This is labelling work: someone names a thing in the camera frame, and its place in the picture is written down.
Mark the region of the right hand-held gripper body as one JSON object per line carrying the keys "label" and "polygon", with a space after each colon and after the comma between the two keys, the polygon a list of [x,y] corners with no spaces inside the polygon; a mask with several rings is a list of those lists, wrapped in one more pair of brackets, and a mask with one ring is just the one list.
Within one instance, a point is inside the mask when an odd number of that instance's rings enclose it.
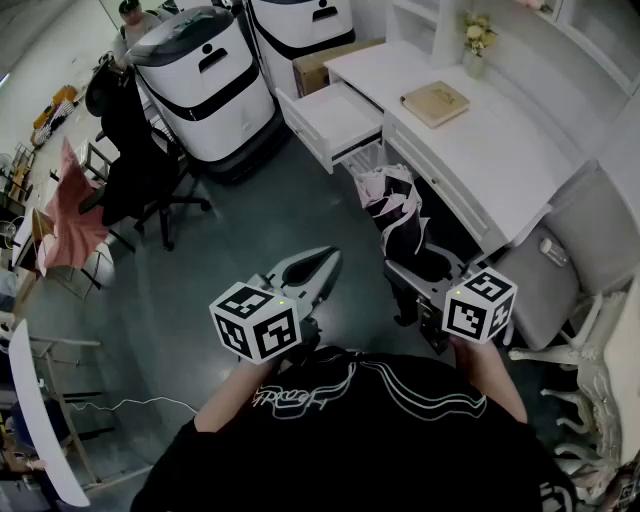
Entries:
{"label": "right hand-held gripper body", "polygon": [[423,280],[424,298],[395,286],[401,309],[396,320],[403,325],[419,322],[436,353],[446,350],[451,335],[484,344],[503,330],[513,330],[517,285],[494,269],[476,268],[474,276],[460,282]]}

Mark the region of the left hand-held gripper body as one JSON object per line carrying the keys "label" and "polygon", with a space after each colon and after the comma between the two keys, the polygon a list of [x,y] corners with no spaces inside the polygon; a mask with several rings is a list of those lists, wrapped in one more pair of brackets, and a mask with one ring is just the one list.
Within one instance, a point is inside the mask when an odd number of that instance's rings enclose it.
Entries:
{"label": "left hand-held gripper body", "polygon": [[276,274],[256,274],[247,283],[233,284],[209,310],[222,346],[258,365],[319,344],[320,328],[312,314],[320,296],[319,276],[286,283]]}

